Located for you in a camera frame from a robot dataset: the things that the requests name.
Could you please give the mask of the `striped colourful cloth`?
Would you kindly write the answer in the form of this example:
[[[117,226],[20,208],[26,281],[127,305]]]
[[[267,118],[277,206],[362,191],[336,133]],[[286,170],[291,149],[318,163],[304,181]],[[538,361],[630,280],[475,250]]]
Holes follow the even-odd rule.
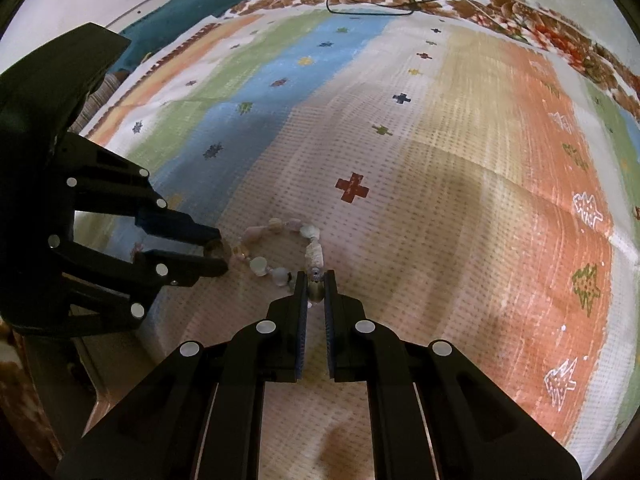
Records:
[[[427,15],[205,20],[84,135],[236,251],[160,294],[156,360],[258,320],[311,229],[369,318],[451,341],[584,474],[638,408],[639,125],[559,56]]]

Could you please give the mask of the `silver metal tin box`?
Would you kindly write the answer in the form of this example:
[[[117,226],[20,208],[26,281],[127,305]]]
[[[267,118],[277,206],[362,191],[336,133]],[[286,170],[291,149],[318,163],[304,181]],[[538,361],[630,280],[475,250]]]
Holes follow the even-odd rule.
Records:
[[[82,336],[73,339],[96,402],[82,436],[121,401],[155,367],[135,332]]]

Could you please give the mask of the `teal pillow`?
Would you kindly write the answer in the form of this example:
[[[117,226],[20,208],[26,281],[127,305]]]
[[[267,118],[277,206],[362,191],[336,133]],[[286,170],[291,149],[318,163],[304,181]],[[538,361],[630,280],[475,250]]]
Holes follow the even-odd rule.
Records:
[[[218,18],[243,0],[170,0],[139,18],[119,35],[130,40],[125,52],[108,70],[133,72],[145,55],[162,50],[203,18]]]

